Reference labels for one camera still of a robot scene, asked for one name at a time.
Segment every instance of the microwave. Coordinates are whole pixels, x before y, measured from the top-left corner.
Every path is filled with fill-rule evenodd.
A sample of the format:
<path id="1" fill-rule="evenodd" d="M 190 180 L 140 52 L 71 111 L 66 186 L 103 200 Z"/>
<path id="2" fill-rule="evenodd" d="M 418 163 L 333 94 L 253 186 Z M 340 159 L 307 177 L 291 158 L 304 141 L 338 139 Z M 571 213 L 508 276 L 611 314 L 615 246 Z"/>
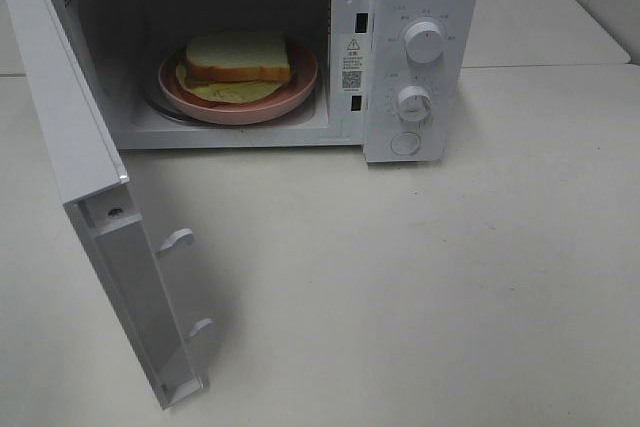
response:
<path id="1" fill-rule="evenodd" d="M 203 388 L 203 315 L 182 325 L 162 274 L 193 241 L 152 245 L 118 151 L 361 145 L 367 162 L 443 154 L 475 0 L 7 0 L 67 215 L 166 408 Z M 278 31 L 317 75 L 269 121 L 220 125 L 160 92 L 158 65 L 190 38 Z"/>

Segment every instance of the bread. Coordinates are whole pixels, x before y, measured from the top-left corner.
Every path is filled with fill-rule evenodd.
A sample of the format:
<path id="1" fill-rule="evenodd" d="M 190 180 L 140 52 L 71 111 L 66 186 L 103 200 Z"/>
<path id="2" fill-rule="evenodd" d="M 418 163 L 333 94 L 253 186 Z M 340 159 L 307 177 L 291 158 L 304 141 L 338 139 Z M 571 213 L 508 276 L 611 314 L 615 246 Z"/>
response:
<path id="1" fill-rule="evenodd" d="M 192 38 L 185 51 L 188 79 L 207 82 L 288 82 L 291 67 L 279 32 L 216 32 Z"/>

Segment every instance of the door release button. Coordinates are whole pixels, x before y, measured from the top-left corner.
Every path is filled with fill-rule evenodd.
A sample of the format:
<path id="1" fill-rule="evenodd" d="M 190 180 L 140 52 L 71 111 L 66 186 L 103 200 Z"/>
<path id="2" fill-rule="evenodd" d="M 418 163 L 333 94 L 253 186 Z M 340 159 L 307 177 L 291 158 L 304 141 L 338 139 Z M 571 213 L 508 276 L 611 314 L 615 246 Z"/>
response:
<path id="1" fill-rule="evenodd" d="M 411 155 L 420 150 L 420 136 L 413 132 L 402 132 L 391 139 L 391 150 L 398 155 Z"/>

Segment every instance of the plate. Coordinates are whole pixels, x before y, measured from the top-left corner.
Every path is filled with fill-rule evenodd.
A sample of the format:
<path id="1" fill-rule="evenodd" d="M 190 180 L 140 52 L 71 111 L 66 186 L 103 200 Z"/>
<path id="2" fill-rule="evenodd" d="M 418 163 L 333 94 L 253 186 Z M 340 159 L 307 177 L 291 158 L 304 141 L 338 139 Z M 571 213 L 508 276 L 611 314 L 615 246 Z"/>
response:
<path id="1" fill-rule="evenodd" d="M 204 122 L 247 125 L 280 117 L 302 104 L 313 91 L 318 78 L 318 62 L 309 47 L 287 39 L 287 55 L 293 71 L 291 80 L 267 97 L 245 104 L 211 102 L 183 90 L 175 76 L 184 49 L 171 54 L 158 70 L 162 93 L 175 108 Z"/>

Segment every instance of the round button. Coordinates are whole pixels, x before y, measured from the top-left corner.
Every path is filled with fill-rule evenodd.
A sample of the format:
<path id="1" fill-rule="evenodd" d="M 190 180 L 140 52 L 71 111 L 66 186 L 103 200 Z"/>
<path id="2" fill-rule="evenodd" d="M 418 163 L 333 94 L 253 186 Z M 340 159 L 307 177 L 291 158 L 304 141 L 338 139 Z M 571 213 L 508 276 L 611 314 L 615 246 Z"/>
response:
<path id="1" fill-rule="evenodd" d="M 431 116 L 431 97 L 417 85 L 405 87 L 398 94 L 398 115 L 405 122 L 423 122 Z"/>
<path id="2" fill-rule="evenodd" d="M 402 132 L 391 139 L 391 150 L 398 155 L 411 155 L 420 150 L 420 136 L 413 132 Z"/>
<path id="3" fill-rule="evenodd" d="M 405 31 L 404 46 L 414 62 L 433 62 L 444 48 L 444 29 L 434 19 L 420 19 Z"/>

